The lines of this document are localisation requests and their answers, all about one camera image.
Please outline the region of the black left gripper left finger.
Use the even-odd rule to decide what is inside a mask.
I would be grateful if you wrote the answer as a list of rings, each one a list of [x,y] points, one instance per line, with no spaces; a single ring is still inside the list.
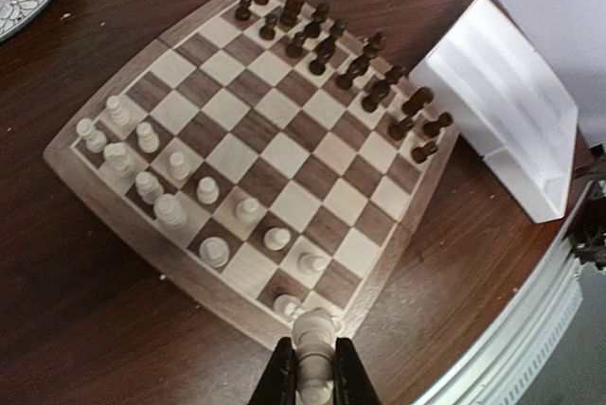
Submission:
[[[298,363],[290,337],[282,337],[261,375],[249,405],[295,405]]]

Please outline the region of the white chess bishop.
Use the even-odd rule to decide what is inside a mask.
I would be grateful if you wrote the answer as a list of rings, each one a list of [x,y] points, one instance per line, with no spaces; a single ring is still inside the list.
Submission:
[[[141,171],[135,176],[137,194],[144,203],[153,205],[164,194],[164,187],[158,178],[148,171]]]
[[[294,321],[292,337],[298,366],[298,404],[328,404],[333,392],[336,342],[332,317],[324,308],[309,310]]]

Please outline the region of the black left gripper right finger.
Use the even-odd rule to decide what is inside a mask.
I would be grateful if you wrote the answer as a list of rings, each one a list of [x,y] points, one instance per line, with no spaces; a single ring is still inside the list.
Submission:
[[[332,372],[334,404],[377,405],[379,403],[379,397],[351,339],[336,339]]]

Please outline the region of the white chess queen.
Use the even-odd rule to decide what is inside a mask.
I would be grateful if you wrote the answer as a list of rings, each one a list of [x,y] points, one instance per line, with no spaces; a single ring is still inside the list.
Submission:
[[[199,257],[208,266],[220,269],[225,266],[230,257],[230,247],[225,239],[209,237],[199,246]]]

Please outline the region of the white chess rook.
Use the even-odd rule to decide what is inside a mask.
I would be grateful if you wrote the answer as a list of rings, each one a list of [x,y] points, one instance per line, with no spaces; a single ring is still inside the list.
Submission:
[[[85,147],[93,153],[102,152],[107,145],[106,134],[99,130],[90,118],[82,118],[76,125],[76,132],[84,141]]]

